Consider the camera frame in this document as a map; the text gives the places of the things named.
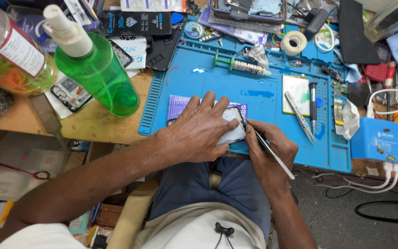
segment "floor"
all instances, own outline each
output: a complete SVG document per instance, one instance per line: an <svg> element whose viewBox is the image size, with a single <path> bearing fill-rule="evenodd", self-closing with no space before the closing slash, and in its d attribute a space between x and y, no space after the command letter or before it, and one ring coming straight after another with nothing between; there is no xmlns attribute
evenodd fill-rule
<svg viewBox="0 0 398 249"><path fill-rule="evenodd" d="M352 191L346 196L329 199L325 196L326 187L313 186L303 180L303 173L291 181L292 191L298 198L298 207L303 218L322 249L398 249L398 224L368 220L358 216L354 208L364 202L398 200L392 192L368 194ZM328 176L326 179L338 178ZM329 182L328 185L345 185L345 182ZM346 193L348 189L331 189L329 196ZM385 205L368 207L363 212L388 218L398 218L398 206ZM277 234L274 232L272 248L279 248Z"/></svg>

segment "hand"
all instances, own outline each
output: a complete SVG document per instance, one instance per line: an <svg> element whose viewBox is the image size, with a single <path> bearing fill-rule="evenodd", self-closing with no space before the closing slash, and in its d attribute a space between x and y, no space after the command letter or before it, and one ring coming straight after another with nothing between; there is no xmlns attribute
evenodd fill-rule
<svg viewBox="0 0 398 249"><path fill-rule="evenodd" d="M277 196L287 193L289 190L288 174L267 150L260 148L254 129L267 138L271 148L290 171L299 147L274 124L248 120L246 137L248 150L254 172L259 178L265 194Z"/></svg>
<svg viewBox="0 0 398 249"><path fill-rule="evenodd" d="M193 96L177 120L167 128L158 131L173 148L175 163L214 161L228 149L228 144L216 146L219 139L227 132L234 130L239 121L226 121L222 114L228 107L229 99L222 97L214 105L216 94L209 91L202 102Z"/></svg>

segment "tape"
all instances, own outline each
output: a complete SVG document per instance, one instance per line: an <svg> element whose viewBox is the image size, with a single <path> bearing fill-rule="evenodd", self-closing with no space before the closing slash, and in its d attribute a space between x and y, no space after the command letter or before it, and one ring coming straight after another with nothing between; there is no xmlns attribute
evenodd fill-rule
<svg viewBox="0 0 398 249"><path fill-rule="evenodd" d="M307 38L299 31L290 31L282 39L280 48L288 56L296 56L307 46Z"/></svg>

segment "blue silicone repair mat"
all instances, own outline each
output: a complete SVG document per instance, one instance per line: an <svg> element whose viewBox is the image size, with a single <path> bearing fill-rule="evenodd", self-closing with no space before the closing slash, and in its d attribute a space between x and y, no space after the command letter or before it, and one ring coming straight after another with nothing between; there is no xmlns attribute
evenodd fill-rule
<svg viewBox="0 0 398 249"><path fill-rule="evenodd" d="M197 18L189 16L187 21L190 20ZM199 42L190 39L184 33L180 37L180 41L183 40L185 43L177 46L169 70L156 71L154 74L139 126L140 134L151 135L167 126L170 95L185 97L198 95L202 98L211 90L216 93L216 99L227 96L231 102L247 103L247 118L277 125L299 146L295 163L342 172L351 171L350 143L335 132L334 89L330 86L331 78L322 73L322 61L307 59L301 55L285 59L282 52L265 50L270 61L269 70L279 76L258 76L236 70L228 71L228 65L221 63L213 68L216 52L219 52L219 56L224 59L234 56L237 60L253 63L242 55L237 56L242 49L250 49L252 46L249 44L242 44L234 37L225 36L222 39L223 46L219 46L216 45L218 40ZM303 66L294 66L293 60L300 60ZM325 65L346 76L346 68L340 62L330 62ZM203 70L203 73L193 72L195 69ZM317 113L315 132L317 144L310 144L294 114L282 111L283 74L304 76L309 82L318 82L316 95L323 99L324 103L318 108ZM230 151L248 154L245 141L231 144Z"/></svg>

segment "white shirt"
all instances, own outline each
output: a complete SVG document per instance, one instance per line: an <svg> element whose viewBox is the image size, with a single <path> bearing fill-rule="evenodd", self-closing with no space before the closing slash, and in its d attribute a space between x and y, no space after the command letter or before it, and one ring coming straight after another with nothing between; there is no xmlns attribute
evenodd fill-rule
<svg viewBox="0 0 398 249"><path fill-rule="evenodd" d="M261 229L235 208L223 203L195 203L168 212L146 223L135 240L135 249L214 249L220 234L215 224L234 228L229 237L234 249L265 249ZM19 230L0 249L85 249L64 224L35 224ZM231 249L225 235L219 249Z"/></svg>

